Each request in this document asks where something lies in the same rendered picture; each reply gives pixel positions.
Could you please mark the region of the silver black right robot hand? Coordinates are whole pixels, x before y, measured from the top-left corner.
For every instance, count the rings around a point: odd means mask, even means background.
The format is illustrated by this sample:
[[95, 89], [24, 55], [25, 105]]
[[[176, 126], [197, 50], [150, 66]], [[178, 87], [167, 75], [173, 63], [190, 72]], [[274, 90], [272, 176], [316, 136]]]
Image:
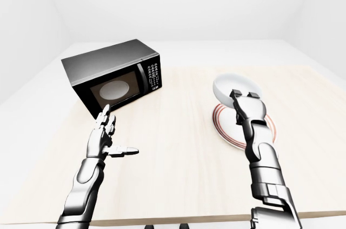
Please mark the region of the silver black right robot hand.
[[255, 92], [249, 92], [246, 96], [240, 90], [233, 89], [230, 97], [236, 110], [236, 124], [255, 123], [266, 125], [265, 116], [267, 110], [260, 96]]

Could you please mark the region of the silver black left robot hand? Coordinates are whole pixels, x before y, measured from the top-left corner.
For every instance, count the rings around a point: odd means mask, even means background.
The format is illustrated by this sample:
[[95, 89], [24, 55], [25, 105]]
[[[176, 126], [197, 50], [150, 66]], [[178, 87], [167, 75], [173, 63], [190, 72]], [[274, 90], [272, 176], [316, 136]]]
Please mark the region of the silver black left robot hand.
[[86, 156], [105, 160], [107, 156], [119, 158], [139, 153], [134, 147], [113, 145], [112, 136], [115, 133], [116, 117], [110, 114], [110, 105], [107, 104], [96, 118], [96, 125], [91, 131]]

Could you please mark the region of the white bowl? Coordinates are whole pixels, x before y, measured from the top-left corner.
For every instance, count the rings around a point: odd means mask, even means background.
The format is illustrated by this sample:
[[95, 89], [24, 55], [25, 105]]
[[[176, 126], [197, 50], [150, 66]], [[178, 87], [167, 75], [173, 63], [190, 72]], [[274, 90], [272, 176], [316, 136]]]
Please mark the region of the white bowl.
[[241, 92], [242, 96], [247, 96], [249, 92], [263, 97], [262, 89], [251, 79], [236, 73], [223, 73], [218, 75], [213, 82], [213, 92], [215, 97], [225, 106], [234, 108], [234, 100], [230, 97], [233, 90]]

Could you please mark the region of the white plate with red rings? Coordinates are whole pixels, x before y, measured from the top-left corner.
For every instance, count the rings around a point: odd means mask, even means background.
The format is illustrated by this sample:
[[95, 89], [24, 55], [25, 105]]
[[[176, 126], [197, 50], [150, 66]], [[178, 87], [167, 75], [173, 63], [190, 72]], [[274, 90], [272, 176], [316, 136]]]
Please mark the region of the white plate with red rings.
[[236, 124], [236, 111], [221, 103], [217, 104], [212, 112], [212, 122], [216, 132], [227, 143], [245, 150], [246, 141], [241, 125]]

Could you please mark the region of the pale round microwave turntable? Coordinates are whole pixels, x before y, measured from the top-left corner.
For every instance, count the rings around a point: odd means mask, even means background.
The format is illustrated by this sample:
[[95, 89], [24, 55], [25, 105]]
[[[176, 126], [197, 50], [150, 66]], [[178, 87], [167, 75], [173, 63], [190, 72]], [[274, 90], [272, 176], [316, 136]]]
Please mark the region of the pale round microwave turntable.
[[99, 91], [100, 96], [106, 100], [122, 98], [129, 91], [129, 84], [122, 80], [108, 82]]

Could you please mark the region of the black microwave oven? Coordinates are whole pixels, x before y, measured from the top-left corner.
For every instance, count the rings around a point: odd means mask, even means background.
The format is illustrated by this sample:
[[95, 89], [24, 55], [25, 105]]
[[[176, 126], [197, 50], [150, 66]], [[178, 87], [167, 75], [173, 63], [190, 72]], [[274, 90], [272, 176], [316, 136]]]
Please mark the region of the black microwave oven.
[[[68, 57], [62, 64], [71, 87], [94, 118], [107, 104], [113, 111], [162, 87], [159, 53], [137, 39]], [[128, 83], [129, 91], [119, 99], [103, 99], [100, 89], [115, 80]]]

